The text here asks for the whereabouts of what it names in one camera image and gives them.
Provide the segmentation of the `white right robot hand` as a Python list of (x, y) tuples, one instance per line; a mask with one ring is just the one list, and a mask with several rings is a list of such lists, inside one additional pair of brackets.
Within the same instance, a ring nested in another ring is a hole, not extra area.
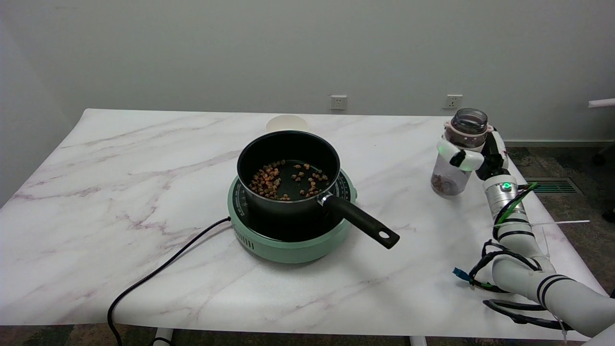
[(480, 180), (508, 175), (509, 156), (500, 133), (489, 125), (485, 135), (485, 143), (480, 150), (456, 146), (442, 136), (437, 151), (448, 164), (459, 171), (476, 172)]

